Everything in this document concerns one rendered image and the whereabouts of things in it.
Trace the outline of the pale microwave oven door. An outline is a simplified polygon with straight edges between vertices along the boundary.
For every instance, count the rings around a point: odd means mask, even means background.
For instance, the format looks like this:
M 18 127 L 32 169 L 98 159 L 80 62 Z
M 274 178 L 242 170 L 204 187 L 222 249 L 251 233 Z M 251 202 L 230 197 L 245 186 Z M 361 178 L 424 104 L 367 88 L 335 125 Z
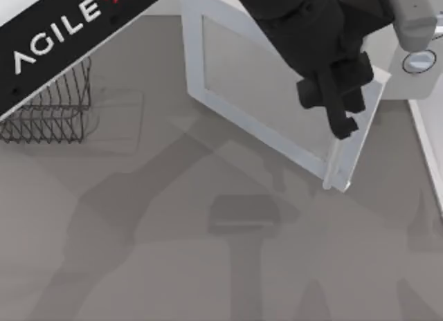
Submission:
M 299 103 L 296 75 L 238 0 L 180 0 L 188 93 L 322 182 L 336 139 L 325 110 Z M 358 159 L 390 78 L 376 68 L 351 137 Z

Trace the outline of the grey microwave knob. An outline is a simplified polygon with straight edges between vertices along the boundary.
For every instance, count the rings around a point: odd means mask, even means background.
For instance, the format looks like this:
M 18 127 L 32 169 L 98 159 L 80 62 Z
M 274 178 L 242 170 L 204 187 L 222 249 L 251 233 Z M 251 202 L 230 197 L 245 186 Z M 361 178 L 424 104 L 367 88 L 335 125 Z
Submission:
M 403 60 L 402 68 L 409 74 L 427 72 L 435 65 L 437 55 L 431 50 L 409 53 Z

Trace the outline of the pale microwave oven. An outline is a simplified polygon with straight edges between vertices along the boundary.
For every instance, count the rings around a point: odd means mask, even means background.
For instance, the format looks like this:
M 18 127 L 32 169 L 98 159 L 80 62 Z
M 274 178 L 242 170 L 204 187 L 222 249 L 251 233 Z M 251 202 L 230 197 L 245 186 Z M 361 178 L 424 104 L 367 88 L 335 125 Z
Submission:
M 389 0 L 386 3 L 393 14 Z M 399 45 L 393 22 L 369 36 L 366 48 L 372 63 L 391 75 L 383 98 L 408 103 L 443 219 L 443 0 L 432 4 L 437 27 L 425 50 L 437 55 L 433 68 L 420 74 L 405 72 L 402 63 L 410 52 Z

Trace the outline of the pale grey rounded box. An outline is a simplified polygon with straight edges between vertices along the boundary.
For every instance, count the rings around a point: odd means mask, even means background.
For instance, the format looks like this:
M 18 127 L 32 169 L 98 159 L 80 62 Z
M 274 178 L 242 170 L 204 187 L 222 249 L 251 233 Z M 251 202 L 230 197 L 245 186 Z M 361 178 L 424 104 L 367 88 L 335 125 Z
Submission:
M 432 0 L 389 0 L 395 20 L 393 27 L 404 51 L 425 50 L 437 27 L 437 13 Z

